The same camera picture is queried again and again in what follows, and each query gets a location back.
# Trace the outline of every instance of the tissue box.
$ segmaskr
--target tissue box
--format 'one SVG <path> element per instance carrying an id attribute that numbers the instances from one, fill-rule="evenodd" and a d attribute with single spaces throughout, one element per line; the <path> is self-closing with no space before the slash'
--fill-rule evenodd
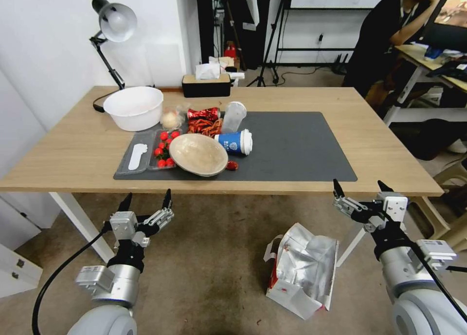
<path id="1" fill-rule="evenodd" d="M 185 75 L 181 86 L 185 98 L 230 96 L 229 74 L 221 74 L 215 80 L 197 80 L 194 75 Z"/>

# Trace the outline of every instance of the lamp arm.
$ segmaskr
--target lamp arm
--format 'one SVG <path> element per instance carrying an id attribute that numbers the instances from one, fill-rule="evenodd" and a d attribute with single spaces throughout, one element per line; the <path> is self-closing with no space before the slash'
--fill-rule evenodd
<path id="1" fill-rule="evenodd" d="M 112 76 L 113 80 L 114 80 L 115 83 L 118 85 L 118 88 L 119 88 L 119 89 L 124 89 L 124 88 L 125 88 L 125 81 L 124 81 L 124 79 L 120 76 L 120 74 L 117 72 L 117 70 L 115 70 L 115 69 L 109 64 L 109 62 L 107 61 L 106 57 L 104 56 L 104 54 L 103 54 L 102 51 L 101 51 L 101 44 L 103 44 L 104 42 L 107 42 L 107 39 L 106 39 L 106 38 L 101 38 L 101 37 L 99 37 L 101 34 L 102 34 L 102 31 L 99 31 L 99 32 L 96 33 L 93 37 L 91 37 L 91 38 L 89 39 L 89 41 L 91 41 L 92 45 L 94 46 L 94 48 L 95 48 L 95 49 L 97 50 L 97 52 L 99 53 L 99 56 L 101 57 L 102 61 L 103 61 L 104 64 L 106 65 L 109 74 Z"/>

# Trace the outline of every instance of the monitor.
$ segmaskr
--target monitor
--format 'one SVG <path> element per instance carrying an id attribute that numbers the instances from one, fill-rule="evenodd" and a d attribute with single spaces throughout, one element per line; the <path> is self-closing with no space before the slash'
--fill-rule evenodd
<path id="1" fill-rule="evenodd" d="M 440 0 L 418 42 L 467 52 L 467 0 Z"/>

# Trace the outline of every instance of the desk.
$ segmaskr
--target desk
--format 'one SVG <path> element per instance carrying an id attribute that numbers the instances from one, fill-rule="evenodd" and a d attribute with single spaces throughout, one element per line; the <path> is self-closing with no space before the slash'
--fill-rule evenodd
<path id="1" fill-rule="evenodd" d="M 133 133 L 120 130 L 92 101 L 115 90 L 94 87 L 0 180 L 1 191 L 50 192 L 89 241 L 98 231 L 71 193 L 326 194 L 331 182 L 114 180 L 113 174 Z M 408 196 L 440 196 L 443 191 L 353 88 L 233 88 L 230 97 L 185 99 L 164 93 L 164 105 L 190 102 L 194 109 L 241 101 L 249 111 L 319 111 L 326 118 L 356 182 L 343 182 L 348 195 L 379 191 L 380 179 Z M 103 239 L 94 248 L 105 260 L 113 252 Z"/>
<path id="2" fill-rule="evenodd" d="M 413 75 L 405 85 L 402 93 L 397 99 L 399 105 L 392 106 L 384 118 L 384 123 L 390 125 L 393 122 L 423 122 L 429 119 L 443 119 L 453 122 L 464 122 L 467 120 L 466 108 L 401 108 L 400 105 L 405 102 L 407 96 L 412 91 L 415 83 L 424 77 L 427 73 L 441 67 L 433 61 L 424 59 L 425 48 L 417 45 L 402 45 L 396 49 L 401 53 L 401 56 L 417 66 Z M 441 82 L 449 88 L 458 88 L 463 92 L 467 92 L 467 83 L 452 77 L 439 76 L 430 78 L 430 81 Z"/>

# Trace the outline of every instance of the red can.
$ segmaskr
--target red can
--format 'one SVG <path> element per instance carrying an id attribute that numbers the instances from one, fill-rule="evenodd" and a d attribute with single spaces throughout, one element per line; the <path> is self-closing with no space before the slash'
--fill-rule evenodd
<path id="1" fill-rule="evenodd" d="M 206 119 L 209 121 L 216 121 L 217 119 L 220 119 L 220 109 L 218 107 L 212 107 L 200 111 L 188 109 L 186 116 L 188 117 L 188 120 Z"/>

